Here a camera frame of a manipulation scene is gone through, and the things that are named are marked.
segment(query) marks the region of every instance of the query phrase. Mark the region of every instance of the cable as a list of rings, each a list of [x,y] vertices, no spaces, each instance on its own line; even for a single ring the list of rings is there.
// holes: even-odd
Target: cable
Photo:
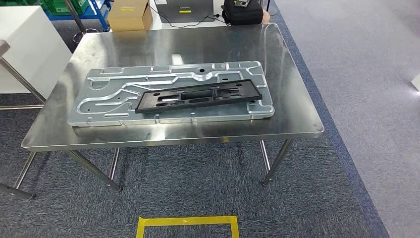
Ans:
[[[161,17],[163,17],[168,23],[169,23],[169,25],[171,26],[171,27],[175,27],[175,28],[184,28],[184,27],[187,27],[187,26],[198,26],[200,23],[202,23],[204,20],[206,20],[207,18],[210,18],[210,19],[214,19],[214,20],[218,20],[218,21],[220,21],[220,22],[223,22],[224,24],[226,24],[227,26],[229,26],[227,23],[225,23],[224,21],[221,21],[221,20],[219,20],[219,19],[217,19],[217,18],[214,18],[214,17],[211,17],[211,16],[206,16],[205,18],[203,18],[201,21],[199,21],[197,24],[189,24],[189,25],[185,25],[185,26],[174,26],[174,25],[172,25],[172,23],[170,23],[170,21],[169,21],[169,19],[168,18],[166,18],[166,16],[164,16],[164,15],[162,15],[162,14],[160,14],[158,11],[156,11],[153,7],[151,7],[150,5],[149,5],[149,7],[150,7],[150,9],[152,9],[154,12],[156,12],[157,14],[159,14],[159,16],[161,16]]]

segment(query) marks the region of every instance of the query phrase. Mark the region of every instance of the metal pole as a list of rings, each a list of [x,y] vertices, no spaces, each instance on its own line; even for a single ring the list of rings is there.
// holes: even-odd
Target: metal pole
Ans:
[[[292,139],[287,139],[283,145],[281,146],[280,152],[278,152],[276,159],[274,160],[274,163],[271,167],[271,170],[268,172],[268,174],[264,178],[264,182],[262,183],[264,186],[268,185],[268,182],[270,179],[274,176],[276,170],[278,169],[281,162],[284,160],[284,157],[286,156],[287,151],[289,150],[290,146],[292,145]]]
[[[17,109],[40,109],[44,105],[19,105],[19,106],[0,106],[0,111],[2,110],[17,110]]]
[[[85,168],[91,171],[94,175],[96,175],[100,180],[105,182],[108,186],[112,187],[115,191],[121,191],[121,187],[117,185],[114,181],[108,178],[101,170],[95,167],[86,157],[84,157],[79,151],[77,150],[68,150],[67,153],[76,159],[80,164],[82,164]]]
[[[68,10],[70,11],[70,14],[73,16],[74,21],[76,21],[77,26],[79,27],[82,34],[86,34],[86,28],[83,25],[82,21],[79,18],[79,15],[76,12],[76,9],[74,9],[73,3],[71,0],[64,0],[64,2],[67,5]]]
[[[111,171],[109,172],[109,178],[111,180],[114,180],[114,175],[115,175],[115,169],[117,167],[118,156],[119,156],[119,148],[116,148],[115,152],[114,152],[114,158],[112,160]]]
[[[0,58],[0,65],[3,66],[13,77],[16,78],[26,89],[29,90],[38,100],[45,103],[45,98],[4,58]]]
[[[6,184],[3,184],[3,183],[0,183],[0,191],[9,193],[10,195],[16,195],[24,199],[31,199],[34,197],[34,195],[31,193],[24,192],[14,187],[7,186]]]
[[[19,174],[19,177],[16,180],[16,183],[14,184],[14,187],[16,189],[20,188],[20,185],[22,184],[23,179],[25,178],[26,173],[28,172],[29,167],[31,166],[32,161],[34,160],[34,157],[37,153],[36,152],[30,152],[28,155],[28,159],[26,160],[25,166],[23,166],[22,171]]]
[[[270,171],[270,161],[268,161],[267,151],[263,140],[260,140],[260,148],[262,152],[262,159],[264,160],[265,174],[268,174]]]

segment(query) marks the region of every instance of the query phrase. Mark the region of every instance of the green crate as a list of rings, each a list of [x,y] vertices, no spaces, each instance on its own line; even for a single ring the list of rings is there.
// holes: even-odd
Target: green crate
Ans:
[[[77,14],[85,13],[89,7],[89,0],[71,0]],[[48,9],[53,16],[70,15],[70,11],[63,0],[42,0],[41,6]]]
[[[0,0],[0,6],[38,5],[40,0]]]

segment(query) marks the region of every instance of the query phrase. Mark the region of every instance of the black plastic part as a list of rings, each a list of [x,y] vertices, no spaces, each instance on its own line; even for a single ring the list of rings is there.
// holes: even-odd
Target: black plastic part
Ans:
[[[145,92],[136,113],[250,102],[263,96],[250,79]]]

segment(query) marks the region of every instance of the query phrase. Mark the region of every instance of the blue shelf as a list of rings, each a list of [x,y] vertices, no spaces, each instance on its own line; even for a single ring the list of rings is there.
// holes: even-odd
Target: blue shelf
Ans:
[[[108,2],[108,0],[101,0],[99,4],[96,3],[95,0],[90,0],[94,8],[97,8],[96,12],[98,14],[95,14],[91,6],[86,9],[85,13],[82,15],[79,15],[80,19],[98,19],[101,22],[102,28],[104,31],[108,31],[109,27],[106,23],[106,17],[108,16],[109,11],[111,10],[111,5]],[[103,14],[101,14],[102,7],[105,6],[106,9]],[[66,20],[74,20],[73,16],[71,15],[63,15],[63,16],[53,16],[51,15],[50,11],[44,10],[45,14],[47,15],[48,19],[50,21],[66,21]]]

